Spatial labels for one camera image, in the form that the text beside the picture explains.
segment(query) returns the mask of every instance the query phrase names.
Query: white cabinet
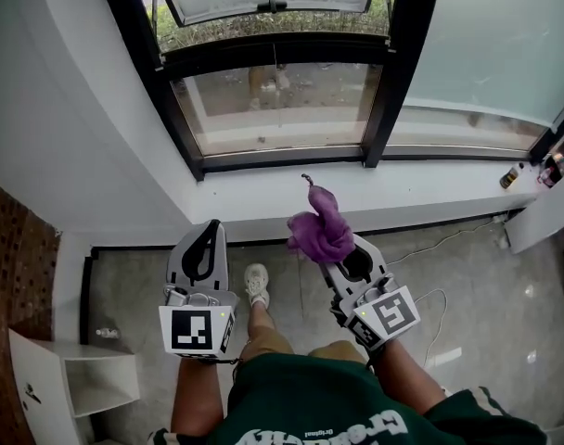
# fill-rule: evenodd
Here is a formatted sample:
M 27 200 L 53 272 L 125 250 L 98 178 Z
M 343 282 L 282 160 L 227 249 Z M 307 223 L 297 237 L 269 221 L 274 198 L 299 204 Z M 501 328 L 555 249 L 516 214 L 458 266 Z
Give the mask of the white cabinet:
M 564 176 L 505 223 L 511 251 L 519 254 L 564 227 Z
M 135 356 L 10 330 L 14 380 L 37 445 L 82 445 L 75 419 L 140 398 Z

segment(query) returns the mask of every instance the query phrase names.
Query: black window frame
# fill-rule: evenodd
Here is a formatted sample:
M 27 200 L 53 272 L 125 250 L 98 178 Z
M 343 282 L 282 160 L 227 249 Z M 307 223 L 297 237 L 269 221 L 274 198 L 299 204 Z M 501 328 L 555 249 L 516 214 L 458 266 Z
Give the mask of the black window frame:
M 180 27 L 180 28 L 185 26 L 185 22 L 183 20 L 181 20 L 181 17 L 179 15 L 179 12 L 177 11 L 177 8 L 175 6 L 174 1 L 173 0 L 164 0 L 164 1 L 166 3 L 167 7 L 169 8 L 169 11 L 171 12 L 171 15 L 173 15 L 174 22 L 177 24 L 177 26 Z M 371 6 L 372 1 L 373 0 L 366 0 L 365 11 L 368 11 L 368 9 Z M 238 15 L 234 15 L 234 16 L 244 16 L 244 15 L 251 15 L 251 14 L 256 14 L 256 13 L 267 12 L 268 10 L 267 9 L 264 10 L 264 8 L 267 8 L 268 6 L 273 7 L 273 8 L 278 8 L 278 9 L 286 8 L 286 3 L 283 3 L 282 8 L 277 7 L 277 4 L 278 4 L 278 2 L 274 2 L 274 1 L 270 0 L 267 3 L 258 5 L 258 7 L 255 9 L 255 11 L 253 13 L 243 12 L 243 13 L 239 13 Z M 333 10 L 321 9 L 320 11 L 333 11 Z M 201 21 L 200 23 L 205 23 L 207 21 L 212 21 L 214 19 L 220 19 L 220 18 L 221 17 L 212 17 L 210 19 L 205 19 L 205 20 Z
M 497 159 L 535 161 L 562 136 L 548 129 L 528 152 L 461 146 L 389 146 L 391 131 L 416 71 L 437 0 L 394 0 L 387 36 L 348 32 L 281 32 L 197 44 L 162 54 L 142 0 L 108 0 L 130 57 L 169 135 L 198 181 L 208 172 L 331 161 Z M 276 58 L 273 48 L 276 46 Z M 361 63 L 382 71 L 359 146 L 312 146 L 204 156 L 172 81 L 219 70 L 307 62 Z
M 532 165 L 538 165 L 544 157 L 550 153 L 550 150 L 558 144 L 564 137 L 564 108 L 560 111 L 557 119 L 554 121 L 552 128 L 546 130 L 544 134 L 535 141 L 529 151 L 529 160 Z M 560 152 L 564 155 L 564 143 L 560 148 Z

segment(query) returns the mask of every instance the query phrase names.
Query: white shelf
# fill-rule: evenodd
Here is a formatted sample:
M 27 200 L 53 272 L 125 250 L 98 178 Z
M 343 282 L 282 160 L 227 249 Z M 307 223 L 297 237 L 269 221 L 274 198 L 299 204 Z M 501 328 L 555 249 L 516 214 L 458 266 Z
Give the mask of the white shelf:
M 79 424 L 140 398 L 135 356 L 9 332 L 14 379 L 34 441 L 84 445 Z
M 123 394 L 117 389 L 103 385 L 89 384 L 86 388 L 70 390 L 74 417 L 84 417 L 99 413 L 135 401 L 135 398 Z
M 139 399 L 132 355 L 65 361 L 74 417 L 83 417 Z

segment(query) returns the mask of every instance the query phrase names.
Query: bottle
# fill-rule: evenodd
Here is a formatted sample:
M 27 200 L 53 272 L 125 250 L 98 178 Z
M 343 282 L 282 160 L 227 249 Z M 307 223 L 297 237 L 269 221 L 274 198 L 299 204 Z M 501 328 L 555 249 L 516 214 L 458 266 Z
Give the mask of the bottle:
M 550 181 L 550 175 L 554 171 L 554 168 L 544 168 L 540 174 L 538 175 L 538 183 L 543 183 L 546 186 L 552 186 L 552 182 Z
M 509 188 L 511 184 L 519 178 L 521 170 L 523 170 L 523 163 L 519 163 L 518 165 L 511 167 L 508 173 L 500 179 L 499 183 L 501 186 L 505 189 Z
M 121 336 L 118 329 L 114 328 L 99 328 L 96 330 L 96 334 L 100 337 L 119 339 Z

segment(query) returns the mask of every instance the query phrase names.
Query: foot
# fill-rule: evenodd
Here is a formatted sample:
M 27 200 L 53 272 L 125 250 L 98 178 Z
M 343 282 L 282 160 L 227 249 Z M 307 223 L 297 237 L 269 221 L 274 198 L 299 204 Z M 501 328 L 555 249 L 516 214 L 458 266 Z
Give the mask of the foot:
M 259 97 L 254 97 L 251 102 L 249 102 L 249 110 L 260 110 L 262 108 L 262 103 Z
M 256 301 L 262 302 L 265 308 L 270 306 L 270 294 L 266 290 L 268 281 L 267 270 L 260 263 L 253 263 L 245 269 L 245 286 L 251 306 Z
M 288 76 L 283 70 L 278 71 L 278 83 L 280 84 L 280 89 L 288 89 L 290 87 Z

